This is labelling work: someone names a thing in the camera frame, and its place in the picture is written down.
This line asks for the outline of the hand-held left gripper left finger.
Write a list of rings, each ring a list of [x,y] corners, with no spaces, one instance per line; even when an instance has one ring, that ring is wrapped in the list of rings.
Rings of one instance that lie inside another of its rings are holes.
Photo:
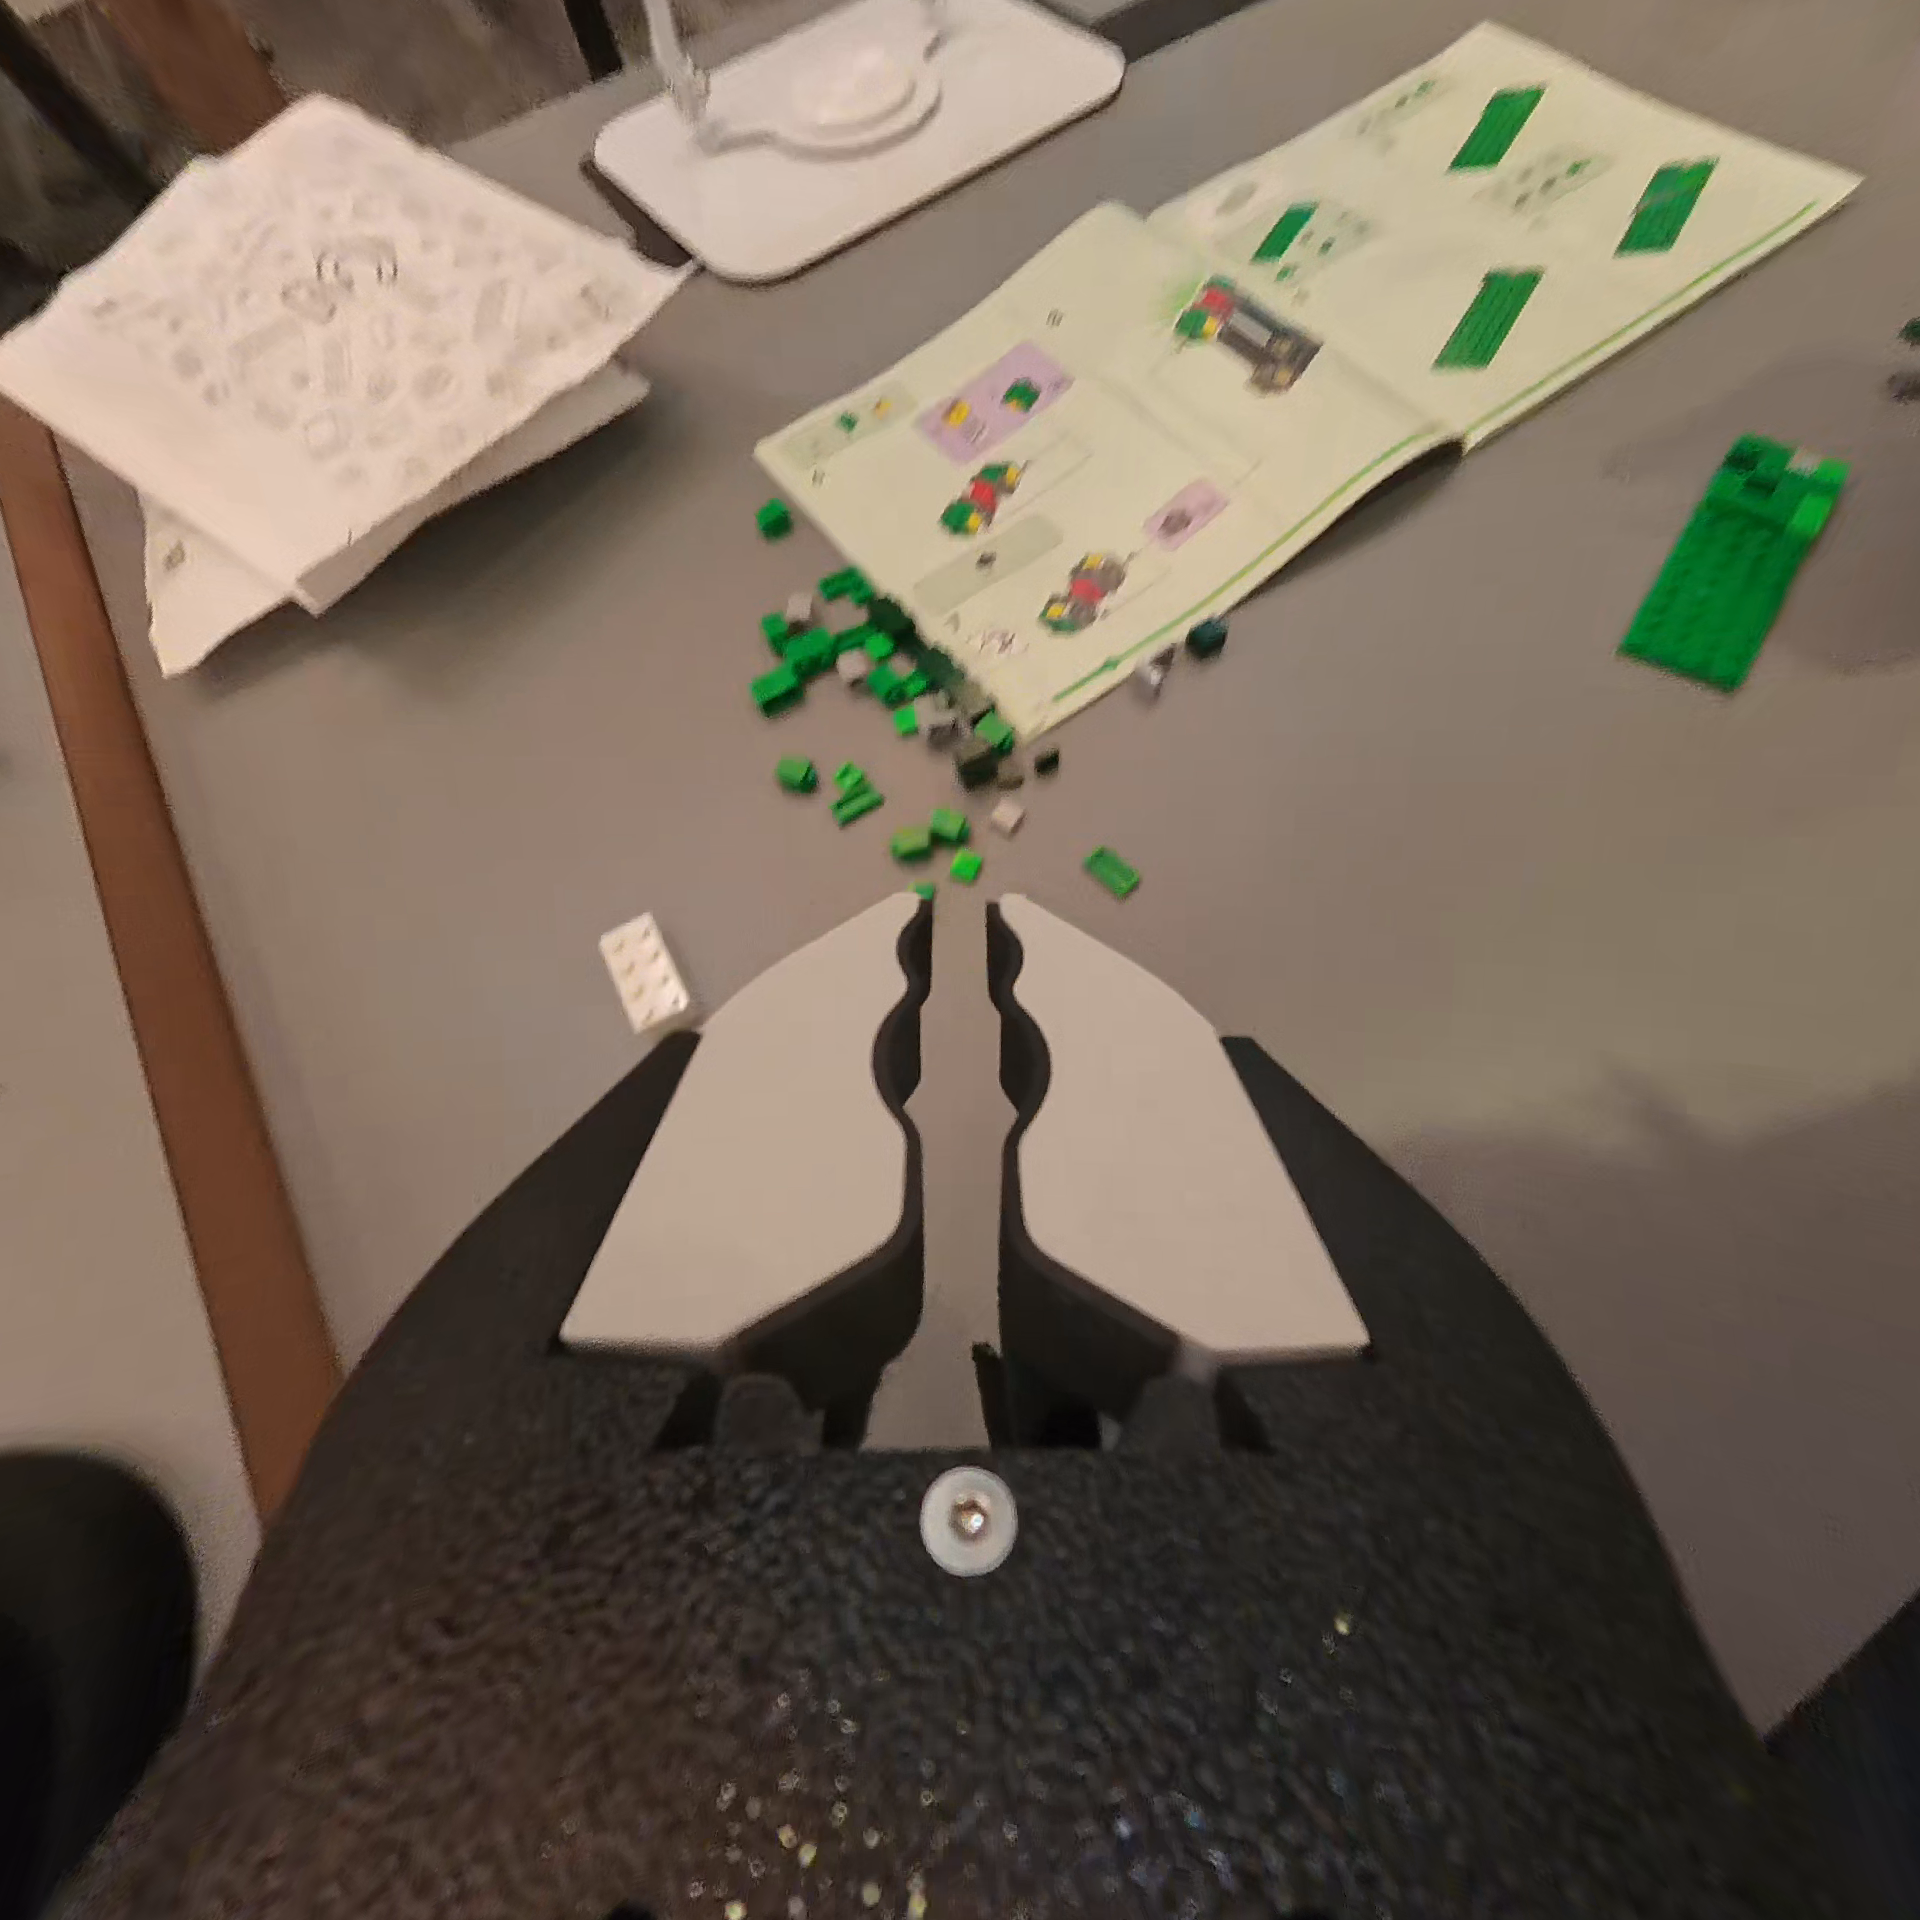
[[[878,1251],[907,1129],[877,1048],[909,998],[895,892],[796,947],[707,1020],[563,1321],[581,1352],[716,1360]]]

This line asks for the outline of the building instruction booklet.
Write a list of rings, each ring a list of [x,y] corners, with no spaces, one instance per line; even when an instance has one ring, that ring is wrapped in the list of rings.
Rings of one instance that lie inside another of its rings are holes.
[[[759,467],[1027,739],[1855,196],[1500,21],[1077,218]]]

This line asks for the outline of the grey desk with brown edge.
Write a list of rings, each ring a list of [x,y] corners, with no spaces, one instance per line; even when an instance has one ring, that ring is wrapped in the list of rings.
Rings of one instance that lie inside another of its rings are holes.
[[[103,1452],[212,1583],[342,1380],[67,460],[5,401],[5,1438]]]

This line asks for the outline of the green studded brick plate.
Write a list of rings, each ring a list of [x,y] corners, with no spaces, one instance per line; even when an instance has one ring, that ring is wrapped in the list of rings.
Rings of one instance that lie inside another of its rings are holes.
[[[1621,658],[1738,691],[1851,478],[1843,457],[1741,435],[1637,607]]]

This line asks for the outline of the scatter of small green bricks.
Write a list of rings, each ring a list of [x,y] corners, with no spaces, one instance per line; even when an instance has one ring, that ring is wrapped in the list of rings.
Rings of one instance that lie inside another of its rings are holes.
[[[978,467],[940,515],[947,546],[912,592],[882,592],[846,564],[766,614],[778,663],[753,680],[756,708],[796,708],[832,669],[895,731],[948,752],[973,794],[1015,787],[1021,758],[1034,778],[1053,775],[1061,724],[1116,684],[1161,688],[1183,638],[1134,633],[1133,610],[1169,553],[1159,540],[1075,550],[1044,513],[988,515],[1023,473]]]

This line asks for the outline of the white rectangular brick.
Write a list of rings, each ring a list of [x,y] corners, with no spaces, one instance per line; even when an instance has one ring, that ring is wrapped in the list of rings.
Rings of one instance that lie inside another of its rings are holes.
[[[681,1030],[694,1017],[694,995],[654,914],[615,924],[597,950],[635,1035]]]

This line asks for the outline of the black dome-shaped object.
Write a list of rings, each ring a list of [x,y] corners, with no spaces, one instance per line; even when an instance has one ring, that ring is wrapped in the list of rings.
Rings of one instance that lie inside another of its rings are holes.
[[[198,1578],[116,1460],[2,1455],[2,1913],[42,1915],[181,1723]]]

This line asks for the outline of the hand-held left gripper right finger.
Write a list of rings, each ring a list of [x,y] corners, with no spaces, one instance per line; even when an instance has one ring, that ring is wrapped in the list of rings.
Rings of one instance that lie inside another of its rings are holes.
[[[1351,1360],[1370,1333],[1222,1033],[1024,894],[999,900],[1040,1090],[1013,1139],[1034,1253],[1189,1375]]]

